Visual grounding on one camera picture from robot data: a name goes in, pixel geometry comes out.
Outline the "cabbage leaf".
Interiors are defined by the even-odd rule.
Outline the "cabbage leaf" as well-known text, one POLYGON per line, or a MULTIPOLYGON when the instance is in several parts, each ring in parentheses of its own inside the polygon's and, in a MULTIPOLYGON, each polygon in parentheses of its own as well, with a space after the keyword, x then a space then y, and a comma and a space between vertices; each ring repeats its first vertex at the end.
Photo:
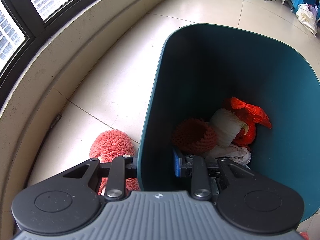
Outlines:
POLYGON ((248 124, 224 108, 214 113, 210 120, 210 125, 217 134, 217 144, 223 148, 227 148, 242 129, 245 134, 249 130, 248 124))

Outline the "dark teal trash bin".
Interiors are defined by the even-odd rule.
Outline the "dark teal trash bin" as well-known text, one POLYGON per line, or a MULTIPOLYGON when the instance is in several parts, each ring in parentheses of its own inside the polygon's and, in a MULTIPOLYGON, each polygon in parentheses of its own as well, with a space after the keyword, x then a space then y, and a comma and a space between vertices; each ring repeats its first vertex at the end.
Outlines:
POLYGON ((174 129, 208 121, 232 97, 261 107, 272 124, 257 127, 250 168, 296 190, 310 218, 319 209, 319 80, 287 44, 227 26, 189 25, 166 39, 140 140, 140 188, 181 190, 174 129))

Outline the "orange foam fruit net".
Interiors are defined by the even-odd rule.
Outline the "orange foam fruit net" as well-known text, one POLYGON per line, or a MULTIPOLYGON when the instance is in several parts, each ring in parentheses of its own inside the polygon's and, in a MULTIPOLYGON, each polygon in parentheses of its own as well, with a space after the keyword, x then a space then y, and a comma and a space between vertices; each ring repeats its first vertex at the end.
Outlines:
POLYGON ((176 127, 172 143, 182 152, 204 155, 217 145, 217 134, 208 123, 189 119, 176 127))

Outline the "pink fluffy slipper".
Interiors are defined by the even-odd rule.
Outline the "pink fluffy slipper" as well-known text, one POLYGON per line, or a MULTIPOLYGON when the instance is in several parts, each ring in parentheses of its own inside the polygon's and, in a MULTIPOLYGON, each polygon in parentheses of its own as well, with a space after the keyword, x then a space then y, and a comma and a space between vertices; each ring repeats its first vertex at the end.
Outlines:
MULTIPOLYGON (((116 157, 130 155, 135 156, 135 149, 129 136, 117 129, 105 131, 98 135, 93 142, 89 157, 98 158, 100 163, 111 163, 116 157)), ((107 183, 107 178, 101 179, 99 195, 103 195, 107 183)), ((126 179, 127 191, 140 191, 137 178, 126 179)))

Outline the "red plastic bag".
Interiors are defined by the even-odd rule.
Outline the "red plastic bag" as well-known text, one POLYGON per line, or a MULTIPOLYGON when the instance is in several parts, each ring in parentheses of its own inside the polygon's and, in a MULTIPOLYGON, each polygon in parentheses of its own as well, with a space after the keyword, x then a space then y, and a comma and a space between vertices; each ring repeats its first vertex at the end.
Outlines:
POLYGON ((256 137, 257 129, 256 124, 272 128, 272 124, 269 117, 259 106, 251 105, 238 98, 232 97, 226 100, 226 107, 242 122, 244 122, 248 128, 240 129, 240 132, 233 140, 233 144, 241 147, 247 147, 250 145, 256 137))

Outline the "white paper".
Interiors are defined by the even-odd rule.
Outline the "white paper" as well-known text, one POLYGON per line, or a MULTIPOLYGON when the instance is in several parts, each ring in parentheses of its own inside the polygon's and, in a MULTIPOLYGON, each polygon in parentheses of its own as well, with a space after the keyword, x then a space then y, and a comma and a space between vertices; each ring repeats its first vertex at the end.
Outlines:
POLYGON ((223 148, 215 146, 212 150, 207 152, 206 161, 216 162, 217 158, 228 158, 240 165, 248 165, 251 161, 251 153, 246 147, 240 147, 230 144, 223 148))

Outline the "white tote bag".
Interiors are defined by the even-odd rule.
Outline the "white tote bag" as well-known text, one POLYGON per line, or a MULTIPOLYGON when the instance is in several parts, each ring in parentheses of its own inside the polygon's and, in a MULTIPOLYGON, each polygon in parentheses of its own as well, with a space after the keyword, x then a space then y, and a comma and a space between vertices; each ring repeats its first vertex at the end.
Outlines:
POLYGON ((299 4, 298 10, 296 12, 296 17, 299 22, 312 33, 313 36, 317 34, 317 14, 318 7, 317 5, 310 4, 299 4))

